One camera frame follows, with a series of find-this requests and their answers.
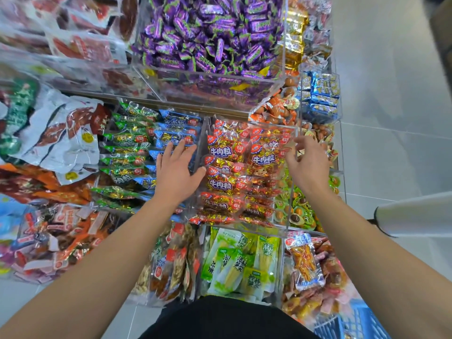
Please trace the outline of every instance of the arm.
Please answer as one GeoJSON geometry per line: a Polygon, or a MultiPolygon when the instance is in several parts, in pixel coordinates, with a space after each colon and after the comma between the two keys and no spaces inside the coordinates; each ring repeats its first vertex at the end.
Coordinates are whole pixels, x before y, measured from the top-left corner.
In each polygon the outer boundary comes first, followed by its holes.
{"type": "Polygon", "coordinates": [[[451,338],[452,283],[404,250],[331,192],[325,152],[298,137],[294,182],[319,217],[353,284],[392,338],[451,338]]]}
{"type": "Polygon", "coordinates": [[[45,288],[1,329],[0,338],[100,338],[137,281],[174,209],[198,187],[196,147],[181,141],[157,158],[155,196],[99,247],[45,288]]]}

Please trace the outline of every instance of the left hand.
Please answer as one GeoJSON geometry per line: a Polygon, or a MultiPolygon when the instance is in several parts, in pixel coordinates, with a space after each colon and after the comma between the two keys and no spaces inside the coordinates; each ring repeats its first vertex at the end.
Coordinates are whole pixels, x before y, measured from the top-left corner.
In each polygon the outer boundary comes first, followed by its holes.
{"type": "Polygon", "coordinates": [[[182,201],[193,194],[206,175],[206,168],[200,167],[190,176],[189,163],[196,150],[192,145],[186,150],[185,141],[181,140],[174,149],[170,142],[163,155],[157,156],[157,182],[155,185],[155,198],[162,198],[173,203],[176,208],[182,201]]]}

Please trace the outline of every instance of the blue plastic basket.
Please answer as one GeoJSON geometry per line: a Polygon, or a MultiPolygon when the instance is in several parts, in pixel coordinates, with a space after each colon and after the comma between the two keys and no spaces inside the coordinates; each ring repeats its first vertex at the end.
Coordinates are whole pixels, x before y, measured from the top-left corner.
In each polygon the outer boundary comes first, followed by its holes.
{"type": "Polygon", "coordinates": [[[350,334],[353,339],[391,339],[363,301],[352,302],[351,306],[351,318],[338,316],[316,327],[314,333],[322,339],[344,339],[345,333],[350,334]]]}

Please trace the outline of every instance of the right hand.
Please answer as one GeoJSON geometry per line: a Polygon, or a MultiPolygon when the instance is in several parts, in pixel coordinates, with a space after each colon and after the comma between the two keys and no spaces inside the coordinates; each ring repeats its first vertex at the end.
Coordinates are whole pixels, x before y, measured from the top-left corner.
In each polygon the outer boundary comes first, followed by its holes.
{"type": "Polygon", "coordinates": [[[286,162],[295,184],[306,196],[329,190],[330,163],[325,150],[311,136],[298,136],[294,142],[296,145],[286,154],[286,162]],[[296,153],[301,149],[305,154],[298,161],[296,153]]]}

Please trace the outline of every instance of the white tile floor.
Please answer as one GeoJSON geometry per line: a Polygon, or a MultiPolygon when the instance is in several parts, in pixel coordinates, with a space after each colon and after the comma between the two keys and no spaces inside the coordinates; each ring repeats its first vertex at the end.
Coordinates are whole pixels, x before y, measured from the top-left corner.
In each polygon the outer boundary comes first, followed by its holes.
{"type": "MultiPolygon", "coordinates": [[[[452,190],[452,103],[422,0],[334,0],[347,202],[378,205],[452,190]]],[[[452,279],[452,239],[397,243],[452,279]]],[[[0,280],[0,325],[39,289],[0,280]]],[[[160,311],[125,304],[104,338],[135,339],[160,311]]]]}

